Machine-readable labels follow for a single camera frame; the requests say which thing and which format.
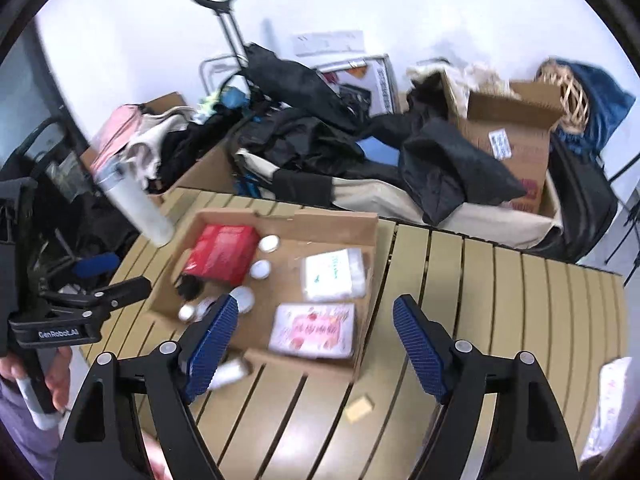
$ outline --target metal screw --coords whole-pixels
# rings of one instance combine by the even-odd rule
[[[520,354],[520,360],[526,365],[532,365],[536,362],[536,358],[530,352],[523,352]]]
[[[111,354],[109,352],[104,352],[98,355],[98,358],[95,360],[99,365],[105,365],[111,362]]]
[[[175,349],[178,348],[178,345],[173,341],[166,341],[160,345],[160,353],[161,354],[172,354],[175,352]]]
[[[459,339],[456,341],[456,350],[458,352],[462,352],[463,354],[468,354],[472,351],[473,345],[469,341],[465,341],[464,339]]]

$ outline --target beige bag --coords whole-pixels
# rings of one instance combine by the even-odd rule
[[[244,148],[238,150],[236,156],[242,156],[246,168],[267,182],[272,181],[273,173],[278,169]],[[384,218],[426,225],[421,209],[402,189],[381,180],[334,177],[332,181],[334,205],[341,209],[377,213]],[[262,190],[262,195],[274,198],[266,190]],[[501,206],[463,203],[437,227],[514,249],[529,249],[540,243],[553,227],[562,229],[560,201],[548,171],[542,195],[540,214],[537,215]]]

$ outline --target wicker basket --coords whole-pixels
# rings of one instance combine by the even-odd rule
[[[560,87],[561,103],[564,108],[564,117],[560,119],[560,126],[568,134],[583,134],[589,121],[589,99],[572,70],[549,59],[540,65],[536,81]]]

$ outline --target wooden slatted table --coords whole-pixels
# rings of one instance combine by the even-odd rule
[[[155,283],[175,239],[206,206],[279,215],[300,208],[177,189],[162,206],[177,224],[177,237],[161,249],[140,237],[113,281],[142,274]],[[355,384],[269,364],[191,405],[226,480],[407,478],[435,403],[422,392],[393,327],[393,300],[405,293],[419,298],[426,315],[454,338],[467,339],[482,352],[510,358],[523,349],[535,354],[579,456],[597,403],[598,371],[626,353],[622,279],[457,235],[379,222],[372,283],[376,313]],[[180,337],[144,311],[145,302],[117,311],[104,324],[102,341],[82,348],[89,364],[103,351],[129,358]],[[350,424],[342,410],[362,395],[374,409]],[[469,478],[481,463],[494,406],[495,396],[486,396],[465,471]],[[138,409],[142,427],[155,434],[144,396]]]

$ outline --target pink bag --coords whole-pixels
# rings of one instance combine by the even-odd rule
[[[138,105],[122,105],[113,111],[92,139],[92,144],[96,144],[98,151],[98,156],[91,164],[91,172],[94,175],[107,160],[127,145],[141,122],[142,111]]]

